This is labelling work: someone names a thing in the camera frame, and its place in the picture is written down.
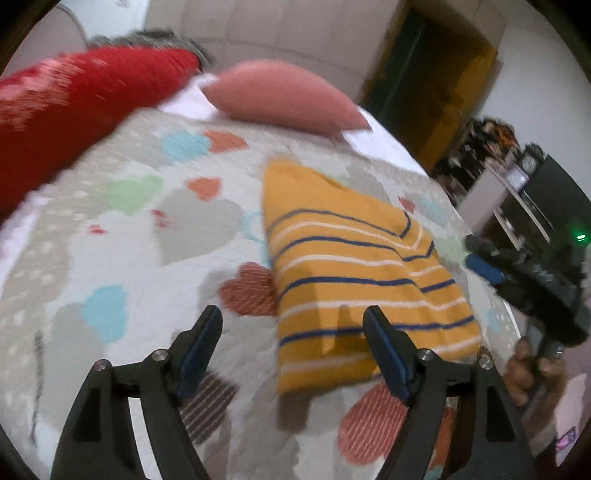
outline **finger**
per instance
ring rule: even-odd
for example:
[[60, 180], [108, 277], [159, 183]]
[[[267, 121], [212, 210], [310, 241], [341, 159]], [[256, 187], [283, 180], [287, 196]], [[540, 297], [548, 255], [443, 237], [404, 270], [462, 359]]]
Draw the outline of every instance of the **finger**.
[[527, 337], [521, 339], [515, 344], [515, 357], [517, 360], [525, 360], [531, 356], [531, 345]]
[[567, 378], [564, 361], [562, 359], [540, 358], [538, 370], [544, 378], [544, 385], [549, 393], [556, 393], [560, 396], [566, 388]]
[[524, 425], [528, 438], [537, 435], [552, 420], [556, 407], [566, 390], [567, 382], [566, 375], [558, 375], [558, 377], [553, 378], [550, 386], [546, 386], [546, 394], [540, 400], [540, 403], [537, 404], [531, 417]]
[[518, 407], [523, 407], [528, 400], [527, 393], [514, 384], [506, 384], [506, 386], [513, 403]]
[[504, 375], [505, 382], [515, 384], [517, 387], [527, 390], [534, 386], [535, 378], [524, 361], [517, 360], [514, 356], [507, 362], [507, 371]]

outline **pink pillow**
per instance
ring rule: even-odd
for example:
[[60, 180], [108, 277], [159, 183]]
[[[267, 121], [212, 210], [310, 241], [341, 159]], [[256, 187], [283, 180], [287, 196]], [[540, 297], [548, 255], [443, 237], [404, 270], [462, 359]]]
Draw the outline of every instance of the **pink pillow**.
[[343, 92], [318, 75], [282, 61], [245, 61], [221, 73], [203, 93], [234, 120], [324, 137], [370, 128]]

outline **doorway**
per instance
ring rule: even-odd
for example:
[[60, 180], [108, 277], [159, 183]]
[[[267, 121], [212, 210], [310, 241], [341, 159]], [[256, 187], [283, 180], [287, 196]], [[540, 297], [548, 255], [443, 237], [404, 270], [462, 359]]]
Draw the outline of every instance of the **doorway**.
[[363, 106], [430, 171], [468, 122], [497, 51], [413, 7], [399, 21]]

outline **blue stripe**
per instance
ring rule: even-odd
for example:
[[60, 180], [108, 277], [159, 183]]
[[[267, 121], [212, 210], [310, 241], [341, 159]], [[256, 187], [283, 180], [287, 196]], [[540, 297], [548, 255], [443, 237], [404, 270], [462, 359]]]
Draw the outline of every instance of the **blue stripe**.
[[279, 303], [283, 299], [285, 294], [290, 290], [301, 285], [307, 285], [310, 283], [355, 283], [360, 285], [376, 285], [378, 287], [397, 287], [399, 285], [414, 285], [421, 292], [428, 293], [433, 290], [439, 290], [440, 288], [445, 288], [449, 285], [453, 285], [455, 281], [452, 278], [450, 278], [449, 280], [435, 283], [434, 285], [428, 285], [426, 287], [419, 288], [419, 286], [410, 278], [398, 278], [396, 280], [374, 280], [373, 278], [357, 277], [306, 277], [299, 278], [298, 280], [295, 280], [291, 282], [288, 286], [286, 286], [285, 290], [283, 290], [281, 294], [277, 297], [277, 302]]
[[406, 234], [409, 233], [410, 227], [412, 225], [412, 222], [410, 221], [410, 217], [406, 213], [406, 210], [403, 210], [403, 212], [404, 212], [404, 216], [407, 218], [407, 225], [404, 228], [404, 230], [402, 231], [402, 233], [400, 234], [400, 238], [404, 238], [406, 236]]
[[382, 248], [384, 250], [391, 250], [392, 252], [396, 253], [400, 257], [400, 260], [402, 260], [403, 262], [411, 262], [411, 261], [417, 260], [419, 258], [429, 258], [431, 256], [431, 253], [433, 252], [433, 249], [435, 248], [435, 244], [433, 242], [431, 242], [431, 245], [429, 245], [429, 250], [427, 250], [427, 253], [425, 255], [412, 255], [410, 257], [403, 257], [402, 255], [400, 255], [400, 253], [398, 253], [398, 250], [396, 250], [395, 248], [393, 248], [389, 245], [374, 244], [371, 242], [358, 242], [356, 240], [345, 240], [344, 238], [341, 238], [338, 236], [305, 236], [303, 238], [298, 238], [298, 240], [293, 240], [293, 242], [284, 246], [281, 250], [279, 250], [279, 253], [272, 259], [272, 262], [275, 263], [277, 261], [277, 259], [279, 259], [279, 257], [282, 256], [285, 252], [287, 252], [291, 247], [294, 247], [296, 245], [300, 245], [300, 244], [303, 244], [306, 242], [317, 242], [317, 241], [319, 241], [319, 242], [337, 242], [340, 244], [354, 245], [356, 247], [373, 247], [373, 248]]
[[381, 232], [387, 233], [388, 235], [395, 236], [396, 238], [404, 238], [406, 236], [406, 234], [410, 231], [410, 228], [412, 225], [411, 219], [406, 212], [404, 212], [404, 215], [407, 218], [407, 224], [406, 224], [406, 227], [404, 227], [404, 230], [402, 231], [402, 233], [399, 235], [393, 231], [388, 230], [387, 228], [383, 228], [378, 225], [374, 225], [373, 223], [366, 222], [365, 220], [362, 220], [360, 218], [350, 217], [348, 215], [341, 215], [340, 213], [334, 213], [329, 210], [314, 210], [314, 209], [308, 209], [308, 208], [301, 208], [301, 209], [292, 210], [290, 212], [284, 213], [277, 220], [273, 221], [273, 223], [267, 229], [267, 238], [271, 236], [275, 227], [277, 225], [279, 225], [282, 221], [292, 218], [295, 215], [299, 215], [301, 213], [318, 213], [319, 215], [330, 215], [330, 216], [334, 216], [337, 218], [342, 218], [344, 220], [351, 220], [352, 222], [362, 223], [363, 225], [370, 226], [372, 228], [375, 228], [376, 230], [380, 230]]
[[455, 285], [455, 283], [456, 282], [454, 281], [454, 279], [450, 278], [449, 280], [435, 283], [433, 285], [427, 285], [426, 287], [421, 288], [421, 291], [423, 293], [429, 293], [430, 291], [433, 291], [433, 290], [439, 290], [441, 288], [449, 287], [450, 285]]
[[[407, 332], [413, 331], [423, 331], [428, 332], [429, 330], [451, 330], [454, 328], [462, 327], [470, 322], [474, 321], [474, 316], [470, 315], [465, 319], [458, 320], [453, 323], [443, 324], [443, 323], [428, 323], [428, 324], [418, 324], [418, 323], [392, 323], [392, 326], [396, 328], [396, 330], [406, 330]], [[363, 333], [363, 329], [361, 327], [347, 327], [347, 328], [336, 328], [336, 329], [319, 329], [319, 330], [308, 330], [307, 332], [300, 332], [300, 333], [293, 333], [292, 335], [288, 335], [282, 338], [279, 341], [279, 347], [284, 346], [287, 343], [296, 342], [298, 340], [303, 340], [305, 338], [315, 338], [315, 337], [324, 337], [324, 336], [340, 336], [340, 335], [360, 335]]]

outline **yellow striped pillow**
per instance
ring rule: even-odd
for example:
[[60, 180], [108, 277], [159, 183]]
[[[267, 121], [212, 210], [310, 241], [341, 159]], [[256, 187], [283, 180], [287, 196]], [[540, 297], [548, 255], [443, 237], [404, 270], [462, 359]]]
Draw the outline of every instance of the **yellow striped pillow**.
[[278, 296], [280, 392], [377, 374], [361, 328], [370, 305], [419, 348], [446, 359], [478, 350], [470, 306], [428, 232], [405, 211], [286, 161], [265, 173], [263, 210]]

